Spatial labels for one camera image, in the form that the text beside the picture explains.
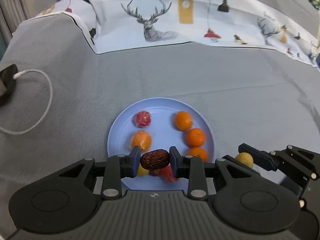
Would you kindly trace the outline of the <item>orange mandarin front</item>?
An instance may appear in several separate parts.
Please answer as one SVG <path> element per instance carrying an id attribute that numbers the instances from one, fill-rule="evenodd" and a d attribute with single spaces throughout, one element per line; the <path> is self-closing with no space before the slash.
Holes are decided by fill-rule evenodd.
<path id="1" fill-rule="evenodd" d="M 175 114 L 174 123 L 177 129 L 186 131 L 193 126 L 193 119 L 188 112 L 180 111 Z"/>

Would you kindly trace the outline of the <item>white deer print cloth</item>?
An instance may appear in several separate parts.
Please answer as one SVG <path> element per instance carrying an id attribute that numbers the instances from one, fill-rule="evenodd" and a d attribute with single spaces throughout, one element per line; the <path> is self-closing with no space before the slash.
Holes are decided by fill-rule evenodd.
<path id="1" fill-rule="evenodd" d="M 319 15 L 303 0 L 35 0 L 71 16 L 96 54 L 196 42 L 275 50 L 316 66 Z"/>

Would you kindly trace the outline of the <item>grey sofa cover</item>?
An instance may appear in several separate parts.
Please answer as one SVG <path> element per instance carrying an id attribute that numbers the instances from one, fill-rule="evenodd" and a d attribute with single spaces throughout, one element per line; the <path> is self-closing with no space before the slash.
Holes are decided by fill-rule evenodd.
<path id="1" fill-rule="evenodd" d="M 299 239 L 291 228 L 258 235 L 230 227 L 207 200 L 187 196 L 186 178 L 122 178 L 121 198 L 55 234 L 18 230 L 9 201 L 77 161 L 107 161 L 116 117 L 149 98 L 181 101 L 207 120 L 212 163 L 236 158 L 243 143 L 267 153 L 292 145 L 319 154 L 318 59 L 311 66 L 275 50 L 196 42 L 96 54 L 71 16 L 22 21 L 1 59 L 1 71 L 18 69 L 15 90 L 1 106 L 1 239 Z M 298 198 L 300 187 L 280 170 L 252 168 Z"/>

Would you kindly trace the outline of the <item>orange fruit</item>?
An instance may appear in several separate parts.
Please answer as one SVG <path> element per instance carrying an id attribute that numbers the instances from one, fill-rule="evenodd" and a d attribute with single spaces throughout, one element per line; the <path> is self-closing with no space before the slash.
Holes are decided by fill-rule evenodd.
<path id="1" fill-rule="evenodd" d="M 138 146 L 142 153 L 148 152 L 152 145 L 152 136 L 145 130 L 134 133 L 130 139 L 130 149 Z"/>

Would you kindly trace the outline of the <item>black phone device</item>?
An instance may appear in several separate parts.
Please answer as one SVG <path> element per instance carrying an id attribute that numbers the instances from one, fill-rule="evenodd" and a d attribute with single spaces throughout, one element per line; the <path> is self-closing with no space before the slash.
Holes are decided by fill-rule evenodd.
<path id="1" fill-rule="evenodd" d="M 11 64 L 1 71 L 1 106 L 9 101 L 9 98 L 15 90 L 16 81 L 14 80 L 14 75 L 17 73 L 18 69 L 16 64 Z"/>

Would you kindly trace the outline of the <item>orange mandarin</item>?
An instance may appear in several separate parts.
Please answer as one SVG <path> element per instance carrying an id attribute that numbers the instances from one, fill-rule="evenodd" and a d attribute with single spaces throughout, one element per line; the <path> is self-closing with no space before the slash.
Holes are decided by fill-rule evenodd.
<path id="1" fill-rule="evenodd" d="M 208 152 L 205 149 L 201 148 L 201 147 L 193 147 L 193 148 L 191 148 L 188 151 L 187 155 L 191 155 L 193 157 L 198 157 L 198 158 L 202 159 L 202 161 L 204 163 L 207 162 L 208 159 L 209 159 Z"/>
<path id="2" fill-rule="evenodd" d="M 193 119 L 188 112 L 180 111 L 175 114 L 174 123 L 177 129 L 186 131 L 193 126 Z"/>
<path id="3" fill-rule="evenodd" d="M 189 147 L 200 147 L 205 143 L 206 135 L 203 130 L 193 128 L 186 133 L 185 139 Z"/>

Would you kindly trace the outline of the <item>yellow round longan fruit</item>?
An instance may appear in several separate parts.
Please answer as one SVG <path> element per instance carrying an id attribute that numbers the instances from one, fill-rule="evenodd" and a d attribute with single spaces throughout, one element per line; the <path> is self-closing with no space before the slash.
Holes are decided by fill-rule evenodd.
<path id="1" fill-rule="evenodd" d="M 254 165 L 253 157 L 247 152 L 239 153 L 235 159 L 249 168 L 252 168 Z"/>

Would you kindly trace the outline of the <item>small yellow fruit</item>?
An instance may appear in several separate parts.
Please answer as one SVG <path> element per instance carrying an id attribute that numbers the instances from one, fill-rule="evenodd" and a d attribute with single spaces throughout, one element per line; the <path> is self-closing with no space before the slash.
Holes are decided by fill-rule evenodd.
<path id="1" fill-rule="evenodd" d="M 143 177 L 149 174 L 149 171 L 144 169 L 141 165 L 139 165 L 137 176 Z"/>

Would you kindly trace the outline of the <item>dark red jujube date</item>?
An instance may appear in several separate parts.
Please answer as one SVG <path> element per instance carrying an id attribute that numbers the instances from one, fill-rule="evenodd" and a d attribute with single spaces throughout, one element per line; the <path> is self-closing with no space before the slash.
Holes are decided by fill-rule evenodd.
<path id="1" fill-rule="evenodd" d="M 149 171 L 149 175 L 154 177 L 159 177 L 161 174 L 162 174 L 161 169 Z"/>

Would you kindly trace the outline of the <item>red round fruit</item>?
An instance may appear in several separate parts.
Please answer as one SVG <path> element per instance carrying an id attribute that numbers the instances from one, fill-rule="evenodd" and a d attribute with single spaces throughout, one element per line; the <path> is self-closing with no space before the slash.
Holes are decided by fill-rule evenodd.
<path id="1" fill-rule="evenodd" d="M 140 111 L 135 114 L 133 122 L 137 127 L 148 127 L 151 124 L 151 114 L 148 111 Z"/>

